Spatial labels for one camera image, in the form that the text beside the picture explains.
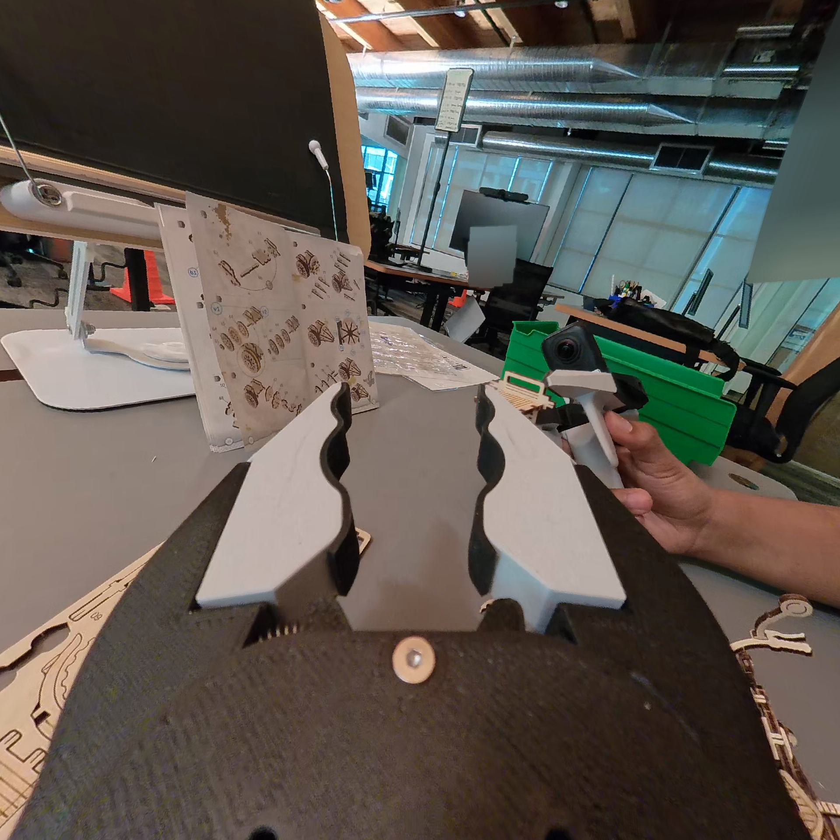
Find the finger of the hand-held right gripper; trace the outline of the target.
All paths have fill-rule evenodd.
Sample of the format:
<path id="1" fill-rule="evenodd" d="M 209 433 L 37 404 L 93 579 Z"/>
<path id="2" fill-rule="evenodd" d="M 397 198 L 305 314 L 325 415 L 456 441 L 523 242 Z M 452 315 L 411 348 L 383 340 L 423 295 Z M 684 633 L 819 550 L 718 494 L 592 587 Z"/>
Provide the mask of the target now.
<path id="1" fill-rule="evenodd" d="M 616 394 L 613 375 L 603 371 L 551 371 L 543 378 L 547 391 L 566 400 L 576 400 L 586 394 Z"/>

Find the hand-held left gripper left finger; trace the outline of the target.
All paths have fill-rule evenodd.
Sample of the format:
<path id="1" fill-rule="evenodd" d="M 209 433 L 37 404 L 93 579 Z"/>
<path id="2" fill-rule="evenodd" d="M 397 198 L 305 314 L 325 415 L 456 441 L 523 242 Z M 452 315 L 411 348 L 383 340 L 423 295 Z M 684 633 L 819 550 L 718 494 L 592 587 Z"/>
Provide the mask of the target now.
<path id="1" fill-rule="evenodd" d="M 360 567 L 350 497 L 350 388 L 331 385 L 248 460 L 196 592 L 201 607 L 305 607 L 347 595 Z"/>

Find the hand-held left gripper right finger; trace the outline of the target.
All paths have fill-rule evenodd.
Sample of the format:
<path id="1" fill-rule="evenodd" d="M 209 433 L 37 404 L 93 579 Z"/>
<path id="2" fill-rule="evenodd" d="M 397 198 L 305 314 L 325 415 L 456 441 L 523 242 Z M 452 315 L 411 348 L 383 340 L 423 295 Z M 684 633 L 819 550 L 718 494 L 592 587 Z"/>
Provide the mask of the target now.
<path id="1" fill-rule="evenodd" d="M 469 537 L 478 593 L 519 604 L 539 634 L 562 605 L 621 608 L 627 596 L 571 457 L 484 385 L 476 429 L 486 482 Z"/>

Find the person's right forearm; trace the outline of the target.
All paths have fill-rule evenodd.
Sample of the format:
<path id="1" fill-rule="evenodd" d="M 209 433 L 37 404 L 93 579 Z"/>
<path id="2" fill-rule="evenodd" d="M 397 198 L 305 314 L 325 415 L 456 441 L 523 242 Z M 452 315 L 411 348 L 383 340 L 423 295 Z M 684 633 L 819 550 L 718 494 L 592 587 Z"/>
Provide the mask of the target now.
<path id="1" fill-rule="evenodd" d="M 839 508 L 714 490 L 690 555 L 839 607 Z"/>

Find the grey desk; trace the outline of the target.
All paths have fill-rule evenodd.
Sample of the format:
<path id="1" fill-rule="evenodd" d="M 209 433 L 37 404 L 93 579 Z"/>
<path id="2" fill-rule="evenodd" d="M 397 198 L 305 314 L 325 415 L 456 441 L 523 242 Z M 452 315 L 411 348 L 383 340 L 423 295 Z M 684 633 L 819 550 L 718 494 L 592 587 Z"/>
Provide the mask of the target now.
<path id="1" fill-rule="evenodd" d="M 476 630 L 476 388 L 381 378 L 343 484 L 345 601 L 192 609 L 248 451 L 193 399 L 51 410 L 2 385 L 2 645 L 164 543 L 105 618 L 15 838 L 807 838 L 729 641 L 776 592 L 655 549 L 584 480 L 627 591 Z"/>

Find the person's right hand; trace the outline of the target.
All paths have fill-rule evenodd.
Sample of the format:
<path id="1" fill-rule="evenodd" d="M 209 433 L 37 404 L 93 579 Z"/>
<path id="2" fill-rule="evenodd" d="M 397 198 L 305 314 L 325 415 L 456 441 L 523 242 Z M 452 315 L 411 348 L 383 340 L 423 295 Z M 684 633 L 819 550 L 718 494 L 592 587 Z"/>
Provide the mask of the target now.
<path id="1" fill-rule="evenodd" d="M 709 522 L 712 491 L 662 442 L 649 424 L 604 414 L 623 487 L 614 496 L 669 553 L 696 556 Z"/>

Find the black office chair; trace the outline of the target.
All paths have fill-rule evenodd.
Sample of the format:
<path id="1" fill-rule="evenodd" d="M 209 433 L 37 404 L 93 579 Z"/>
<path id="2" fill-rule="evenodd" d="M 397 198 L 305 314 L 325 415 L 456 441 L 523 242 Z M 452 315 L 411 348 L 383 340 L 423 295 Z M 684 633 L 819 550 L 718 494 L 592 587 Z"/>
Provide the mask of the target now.
<path id="1" fill-rule="evenodd" d="M 536 319 L 539 301 L 552 275 L 552 268 L 517 258 L 512 281 L 489 291 L 484 303 L 485 321 L 481 339 L 491 354 L 501 333 L 511 334 L 515 321 Z"/>
<path id="2" fill-rule="evenodd" d="M 785 380 L 773 367 L 750 360 L 743 362 L 742 370 L 751 375 L 751 381 L 742 402 L 736 404 L 726 445 L 776 465 L 786 464 L 793 459 L 814 415 L 838 393 L 839 360 L 801 384 Z M 768 412 L 782 390 L 791 394 L 777 421 L 771 423 Z"/>

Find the green plastic bin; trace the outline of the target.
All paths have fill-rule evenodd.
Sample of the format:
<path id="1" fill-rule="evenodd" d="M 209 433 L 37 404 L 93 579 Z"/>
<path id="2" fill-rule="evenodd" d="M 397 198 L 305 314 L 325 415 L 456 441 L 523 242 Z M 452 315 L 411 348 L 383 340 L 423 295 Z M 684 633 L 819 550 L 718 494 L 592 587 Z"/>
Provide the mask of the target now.
<path id="1" fill-rule="evenodd" d="M 557 322 L 515 321 L 502 370 L 542 379 L 549 368 L 541 345 L 558 328 Z M 595 341 L 612 373 L 632 375 L 643 384 L 648 400 L 639 416 L 656 428 L 669 451 L 686 465 L 712 465 L 737 410 L 722 397 L 723 380 L 609 339 Z"/>

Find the black bag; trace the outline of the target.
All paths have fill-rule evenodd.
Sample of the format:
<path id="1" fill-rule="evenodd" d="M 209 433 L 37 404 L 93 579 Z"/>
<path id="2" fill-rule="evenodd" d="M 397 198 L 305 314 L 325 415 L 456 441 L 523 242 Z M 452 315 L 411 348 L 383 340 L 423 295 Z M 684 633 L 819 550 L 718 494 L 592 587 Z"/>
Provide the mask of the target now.
<path id="1" fill-rule="evenodd" d="M 698 366 L 700 352 L 709 352 L 727 367 L 727 371 L 721 374 L 723 381 L 729 382 L 739 372 L 739 354 L 727 342 L 718 339 L 713 329 L 692 318 L 646 306 L 633 297 L 620 297 L 616 301 L 599 300 L 598 305 L 602 314 L 610 320 L 684 344 L 688 366 Z"/>

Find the clear plastic bag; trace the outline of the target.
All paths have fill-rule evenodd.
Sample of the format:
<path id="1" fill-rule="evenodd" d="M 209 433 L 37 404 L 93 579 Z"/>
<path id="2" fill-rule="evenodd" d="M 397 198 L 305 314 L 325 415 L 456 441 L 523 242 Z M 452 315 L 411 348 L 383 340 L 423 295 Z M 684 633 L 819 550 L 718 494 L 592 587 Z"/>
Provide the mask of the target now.
<path id="1" fill-rule="evenodd" d="M 408 327 L 370 323 L 374 372 L 398 375 L 429 391 L 497 382 L 499 376 L 447 353 Z"/>

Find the black monitor on stand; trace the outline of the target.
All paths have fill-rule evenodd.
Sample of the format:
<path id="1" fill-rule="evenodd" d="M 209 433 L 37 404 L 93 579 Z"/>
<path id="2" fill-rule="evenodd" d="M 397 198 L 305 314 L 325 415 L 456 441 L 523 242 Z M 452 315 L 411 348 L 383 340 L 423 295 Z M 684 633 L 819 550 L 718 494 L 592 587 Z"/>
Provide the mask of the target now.
<path id="1" fill-rule="evenodd" d="M 517 229 L 517 257 L 530 261 L 549 210 L 544 204 L 463 191 L 448 246 L 464 254 L 472 227 L 513 226 Z"/>

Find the model instruction booklet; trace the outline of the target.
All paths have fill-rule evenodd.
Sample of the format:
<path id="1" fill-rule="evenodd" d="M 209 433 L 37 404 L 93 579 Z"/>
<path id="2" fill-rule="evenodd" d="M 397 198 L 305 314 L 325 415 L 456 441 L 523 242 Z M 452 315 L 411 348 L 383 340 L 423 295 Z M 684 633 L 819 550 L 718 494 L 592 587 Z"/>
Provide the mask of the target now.
<path id="1" fill-rule="evenodd" d="M 155 205 L 212 450 L 251 446 L 332 385 L 380 404 L 360 248 L 188 193 Z"/>

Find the whiteboard sign on pole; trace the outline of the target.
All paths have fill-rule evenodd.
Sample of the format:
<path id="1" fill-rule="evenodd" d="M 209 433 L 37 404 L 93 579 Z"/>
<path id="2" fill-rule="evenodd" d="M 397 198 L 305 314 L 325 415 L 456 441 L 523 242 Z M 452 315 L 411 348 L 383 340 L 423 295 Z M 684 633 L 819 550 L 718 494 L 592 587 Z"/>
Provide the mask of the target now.
<path id="1" fill-rule="evenodd" d="M 444 135 L 444 147 L 437 167 L 433 192 L 427 212 L 427 220 L 420 245 L 419 258 L 417 261 L 417 267 L 425 270 L 427 270 L 428 267 L 423 265 L 424 252 L 426 250 L 427 238 L 433 220 L 434 207 L 440 189 L 443 170 L 445 168 L 448 147 L 453 134 L 457 133 L 461 129 L 473 77 L 474 70 L 465 67 L 450 68 L 445 74 L 444 86 L 438 104 L 437 119 L 435 123 L 436 132 Z"/>

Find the wooden puzzle sheet with wheels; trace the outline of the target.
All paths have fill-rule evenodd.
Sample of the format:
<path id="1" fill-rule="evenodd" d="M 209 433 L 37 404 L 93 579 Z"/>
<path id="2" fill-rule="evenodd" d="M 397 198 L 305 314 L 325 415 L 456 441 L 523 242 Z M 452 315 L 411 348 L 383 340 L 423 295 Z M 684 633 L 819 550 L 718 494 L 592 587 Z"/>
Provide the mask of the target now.
<path id="1" fill-rule="evenodd" d="M 84 658 L 158 547 L 2 652 L 1 838 L 11 837 L 38 780 Z"/>

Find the black panel with wooden rim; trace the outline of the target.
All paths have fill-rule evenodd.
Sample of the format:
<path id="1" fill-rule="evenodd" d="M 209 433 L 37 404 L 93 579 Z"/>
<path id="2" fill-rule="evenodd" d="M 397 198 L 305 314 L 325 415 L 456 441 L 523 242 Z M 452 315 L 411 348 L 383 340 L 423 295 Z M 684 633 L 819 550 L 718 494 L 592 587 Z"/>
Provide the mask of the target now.
<path id="1" fill-rule="evenodd" d="M 2 2 L 28 162 L 221 200 L 371 249 L 354 80 L 314 2 Z"/>

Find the silver ventilation duct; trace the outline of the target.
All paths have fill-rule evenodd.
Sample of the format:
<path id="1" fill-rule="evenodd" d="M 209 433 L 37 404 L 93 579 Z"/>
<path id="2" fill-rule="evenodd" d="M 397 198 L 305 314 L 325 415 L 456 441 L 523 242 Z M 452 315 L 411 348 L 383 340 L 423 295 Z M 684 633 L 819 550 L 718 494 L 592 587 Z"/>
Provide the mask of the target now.
<path id="1" fill-rule="evenodd" d="M 361 114 L 431 120 L 447 71 L 485 151 L 771 185 L 812 80 L 780 41 L 351 55 Z"/>

